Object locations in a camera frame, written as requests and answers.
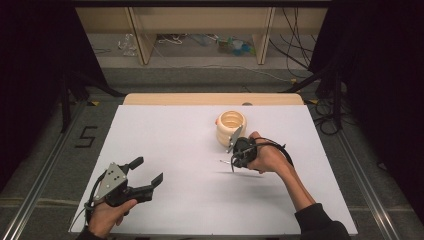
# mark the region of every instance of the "table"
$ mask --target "table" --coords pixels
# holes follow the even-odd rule
[[[253,106],[241,105],[246,102]],[[115,115],[77,212],[110,162],[122,165],[143,156],[144,164],[128,173],[129,186],[148,185],[161,172],[164,181],[151,202],[137,205],[113,229],[115,234],[300,234],[295,209],[277,175],[247,169],[232,173],[229,165],[219,161],[230,156],[215,138],[214,121],[227,110],[245,115],[247,132],[258,130],[286,143],[311,194],[330,217],[343,222],[350,234],[357,234],[309,111],[297,94],[130,94]],[[78,218],[71,232],[81,231],[83,225],[84,219]]]

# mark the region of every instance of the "sleeve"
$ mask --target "sleeve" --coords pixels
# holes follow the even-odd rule
[[[76,240],[106,240],[105,238],[100,238],[94,235],[88,230],[88,227],[84,227],[84,230],[78,235]]]
[[[351,239],[345,226],[333,221],[321,203],[315,203],[295,213],[301,230],[301,240],[344,240]]]

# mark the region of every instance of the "beige tape roll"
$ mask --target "beige tape roll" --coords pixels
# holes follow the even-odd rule
[[[221,143],[222,146],[228,148],[231,135],[240,125],[243,125],[240,137],[244,137],[247,121],[243,114],[237,111],[226,111],[221,113],[218,119],[216,119],[216,138],[218,142]]]

